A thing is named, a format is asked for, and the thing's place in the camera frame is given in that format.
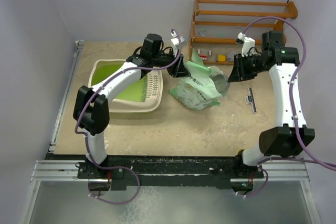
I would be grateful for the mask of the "silver metal scoop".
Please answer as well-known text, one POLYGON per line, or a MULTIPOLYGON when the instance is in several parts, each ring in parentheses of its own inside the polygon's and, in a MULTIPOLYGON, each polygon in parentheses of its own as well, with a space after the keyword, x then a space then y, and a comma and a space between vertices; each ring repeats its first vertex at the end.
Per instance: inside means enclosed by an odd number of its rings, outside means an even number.
POLYGON ((218 74, 218 75, 212 76, 211 79, 215 85, 216 90, 219 93, 227 90, 228 83, 224 75, 218 74))

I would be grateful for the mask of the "green cat litter bag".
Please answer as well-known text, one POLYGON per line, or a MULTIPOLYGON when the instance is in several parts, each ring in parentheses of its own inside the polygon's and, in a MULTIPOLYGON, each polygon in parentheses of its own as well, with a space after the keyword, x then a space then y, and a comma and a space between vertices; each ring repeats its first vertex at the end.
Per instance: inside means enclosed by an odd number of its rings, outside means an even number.
POLYGON ((216 66, 205 66, 195 50, 192 54, 192 60, 188 61, 185 66, 191 76, 179 78, 179 84, 169 91, 170 95, 192 110, 219 106, 221 103, 218 100, 226 95, 230 87, 228 78, 223 72, 216 66), (218 74, 224 75, 228 83, 227 90, 221 93, 216 90, 211 79, 212 76, 218 74))

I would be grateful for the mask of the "black white bag sealing strip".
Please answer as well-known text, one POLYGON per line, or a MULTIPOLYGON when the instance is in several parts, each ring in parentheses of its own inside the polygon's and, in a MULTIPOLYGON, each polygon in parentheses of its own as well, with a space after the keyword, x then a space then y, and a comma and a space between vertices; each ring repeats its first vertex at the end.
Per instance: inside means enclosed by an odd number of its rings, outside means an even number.
POLYGON ((248 95, 246 95, 245 101, 251 106, 253 113, 257 113, 254 94, 251 87, 248 88, 248 95))

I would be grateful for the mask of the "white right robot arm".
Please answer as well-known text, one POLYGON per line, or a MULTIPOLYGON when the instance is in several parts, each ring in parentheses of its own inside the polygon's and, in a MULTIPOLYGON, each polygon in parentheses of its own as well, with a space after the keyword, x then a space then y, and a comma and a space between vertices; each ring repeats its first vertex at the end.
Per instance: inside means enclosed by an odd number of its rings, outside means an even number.
POLYGON ((234 164, 234 173, 246 177, 267 157, 292 157, 299 155, 315 137, 315 130, 307 127, 300 103, 298 70, 300 59, 297 48, 286 47, 283 33, 263 33, 261 52, 255 40, 239 33, 236 39, 242 51, 234 56, 230 83, 254 79, 261 72, 268 72, 275 97, 275 126, 260 133, 258 144, 239 152, 241 160, 234 164))

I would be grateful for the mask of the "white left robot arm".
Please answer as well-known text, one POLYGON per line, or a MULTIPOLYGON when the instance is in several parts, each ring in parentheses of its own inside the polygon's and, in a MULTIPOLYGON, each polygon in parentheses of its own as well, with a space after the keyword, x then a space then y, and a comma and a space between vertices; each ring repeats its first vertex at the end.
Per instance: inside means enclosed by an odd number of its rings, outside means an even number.
POLYGON ((175 30, 171 35, 168 52, 165 52, 160 35, 147 34, 143 45, 136 48, 115 73, 92 87, 79 88, 73 112, 75 133, 85 137, 86 157, 92 162, 89 170, 96 178, 102 178, 108 172, 104 162, 107 160, 104 131, 110 122, 109 103, 151 71, 167 70, 173 78, 191 75, 183 63, 182 49, 186 41, 175 30))

